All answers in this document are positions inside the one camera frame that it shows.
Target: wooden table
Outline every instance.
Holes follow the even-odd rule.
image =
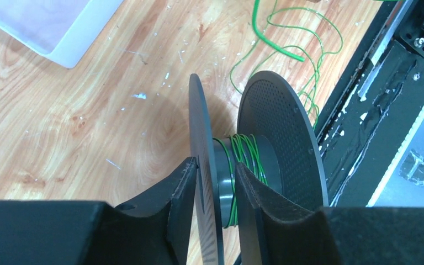
[[[272,0],[261,1],[260,26]],[[285,0],[312,7],[341,30],[345,46],[323,64],[317,102],[323,106],[380,3]],[[76,68],[52,63],[0,30],[0,199],[89,199],[116,205],[168,175],[189,155],[188,78],[203,83],[215,136],[234,132],[240,94],[231,67],[256,39],[249,24],[253,1],[125,0]],[[286,24],[335,32],[298,11]],[[314,38],[269,29],[278,44],[297,43],[318,55]],[[234,75],[237,84],[270,49],[258,45]],[[295,90],[311,68],[278,56],[263,69],[286,77]],[[133,95],[145,93],[146,99]],[[227,229],[226,264],[239,251],[237,229]],[[193,216],[189,260],[202,262]]]

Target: green wire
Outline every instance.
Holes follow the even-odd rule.
[[[233,174],[233,165],[231,158],[235,158],[235,163],[245,163],[245,165],[256,175],[256,177],[262,183],[268,185],[266,174],[264,173],[264,168],[261,164],[261,160],[259,159],[259,149],[257,147],[256,138],[254,137],[254,135],[251,135],[250,137],[252,138],[252,141],[249,137],[242,134],[235,134],[229,136],[230,145],[233,153],[232,156],[228,152],[223,141],[214,138],[214,140],[217,141],[225,151],[225,155],[229,164],[228,168],[230,171],[231,188],[233,191],[232,203],[230,208],[230,218],[225,228],[228,228],[230,226],[236,226],[238,224],[238,212],[235,197],[235,176]]]
[[[281,47],[279,47],[277,44],[273,43],[271,40],[267,39],[266,36],[264,36],[259,29],[257,28],[257,12],[259,11],[259,2],[260,0],[256,0],[255,1],[255,7],[253,8],[253,17],[252,17],[252,24],[253,24],[253,30],[255,31],[255,34],[258,36],[259,39],[261,39],[262,41],[264,41],[267,45],[269,45],[270,47],[276,49],[277,51],[293,58],[293,59],[297,59],[300,62],[303,62],[304,59],[301,56],[298,56],[296,54],[292,54],[291,52],[285,51],[284,49],[282,49]]]
[[[324,60],[324,57],[327,54],[338,54],[342,50],[342,48],[343,48],[342,34],[339,31],[339,29],[334,25],[333,22],[331,22],[329,19],[327,19],[324,15],[322,15],[318,11],[316,11],[314,9],[311,9],[311,8],[304,8],[304,7],[289,7],[289,8],[282,8],[282,9],[276,10],[277,1],[278,0],[275,0],[275,3],[274,3],[274,6],[273,6],[273,9],[272,9],[272,12],[267,17],[267,25],[264,28],[264,31],[267,29],[267,27],[269,25],[274,26],[274,27],[280,27],[280,28],[300,29],[300,30],[308,31],[309,33],[311,33],[312,35],[314,35],[318,39],[318,42],[319,42],[319,44],[321,46],[321,56],[319,57],[317,63],[315,63],[314,60],[311,58],[311,56],[302,47],[300,47],[300,46],[297,46],[297,45],[288,45],[288,46],[284,46],[284,47],[277,46],[277,48],[276,48],[276,44],[272,43],[268,39],[263,39],[262,38],[263,37],[263,34],[257,30],[257,26],[256,26],[257,25],[257,23],[256,23],[256,17],[257,17],[257,11],[258,11],[258,6],[259,6],[259,0],[256,0],[255,1],[255,8],[253,10],[253,18],[252,18],[253,21],[252,22],[253,22],[253,29],[254,29],[256,35],[258,36],[258,40],[252,45],[250,51],[239,62],[237,62],[232,67],[232,69],[230,70],[230,74],[229,74],[229,76],[230,76],[230,82],[231,82],[232,86],[234,87],[234,89],[236,89],[239,93],[242,93],[242,91],[239,90],[237,88],[237,86],[235,85],[235,83],[233,82],[233,72],[238,67],[239,64],[241,64],[245,59],[247,59],[250,56],[250,54],[257,47],[258,42],[260,40],[264,41],[270,47],[272,47],[273,49],[275,49],[275,51],[273,53],[271,53],[269,56],[267,56],[263,61],[261,61],[260,63],[258,63],[258,65],[252,70],[252,72],[250,74],[250,77],[252,75],[254,75],[259,70],[259,68],[261,68],[262,65],[265,62],[267,62],[276,53],[280,52],[280,53],[283,53],[283,54],[285,54],[285,55],[287,55],[287,56],[289,56],[291,58],[295,58],[295,56],[293,56],[293,54],[290,54],[289,52],[285,51],[285,49],[296,48],[296,49],[302,51],[305,54],[305,56],[310,60],[311,65],[312,65],[313,70],[314,70],[314,74],[311,76],[311,78],[306,82],[306,84],[303,86],[303,88],[297,94],[298,94],[299,97],[301,97],[301,96],[305,96],[306,97],[305,100],[304,100],[304,102],[303,102],[303,105],[304,105],[305,109],[307,108],[308,104],[310,103],[309,108],[308,108],[308,110],[306,112],[307,112],[308,115],[311,115],[311,113],[314,112],[314,114],[315,114],[315,123],[314,123],[314,126],[316,126],[317,121],[318,121],[318,117],[319,117],[319,112],[320,112],[319,107],[315,104],[316,91],[317,91],[318,84],[319,84],[319,79],[320,79],[320,76],[321,76],[320,68],[321,68],[322,62]],[[309,12],[311,12],[313,14],[316,14],[322,20],[328,22],[337,31],[337,34],[338,34],[338,36],[339,36],[339,38],[341,40],[341,45],[340,45],[339,49],[337,51],[325,51],[324,50],[324,46],[322,44],[322,40],[319,37],[319,35],[317,33],[315,33],[314,31],[310,30],[310,29],[307,29],[307,28],[304,28],[304,27],[300,27],[300,26],[281,25],[281,24],[277,24],[277,23],[273,23],[272,22],[272,18],[276,14],[281,13],[281,12],[285,12],[285,11],[290,11],[290,10],[305,10],[305,11],[309,11]],[[308,93],[306,91],[306,89],[307,89],[307,87],[310,85],[310,83],[313,80],[315,82],[315,85],[314,85],[313,89],[311,89],[311,91]]]

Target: black metal frame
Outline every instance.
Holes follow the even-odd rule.
[[[423,20],[424,1],[414,1],[380,59],[383,66],[366,98],[360,99],[356,90],[374,68],[368,59],[352,71],[343,100],[332,108],[318,134],[333,206],[368,203],[424,105],[424,51],[413,46],[424,31]],[[421,78],[414,80],[415,74]],[[347,83],[343,78],[331,97]],[[331,107],[329,103],[325,113]]]
[[[360,44],[347,64],[347,67],[342,73],[341,78],[337,82],[334,90],[331,92],[329,99],[320,113],[319,122],[316,124],[315,128],[316,140],[319,144],[322,143],[324,135],[328,130],[330,130],[332,121],[335,120],[337,113],[340,112],[343,103],[350,95],[350,86],[357,78],[355,74],[364,67],[367,67],[366,61],[369,55],[369,50],[373,47],[395,6],[396,2],[391,1],[384,2],[381,5],[376,16],[368,27],[367,32],[363,36]]]

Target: black spool holder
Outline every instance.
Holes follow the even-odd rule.
[[[189,80],[189,128],[191,154],[199,165],[195,201],[203,261],[224,264],[222,228],[230,216],[230,170],[223,147],[213,140],[197,75]],[[262,71],[250,78],[241,98],[237,133],[256,137],[274,191],[309,211],[328,205],[314,132],[300,99],[283,77]],[[229,140],[222,141],[231,153]]]

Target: spool hub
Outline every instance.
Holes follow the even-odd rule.
[[[189,80],[189,128],[191,154],[200,168],[195,201],[203,262],[224,264],[222,227],[228,223],[233,196],[230,170],[223,147],[213,140],[197,75]],[[270,71],[251,77],[241,98],[237,133],[256,137],[272,189],[308,210],[328,205],[315,135],[300,99],[285,79]],[[231,153],[230,141],[223,142]]]

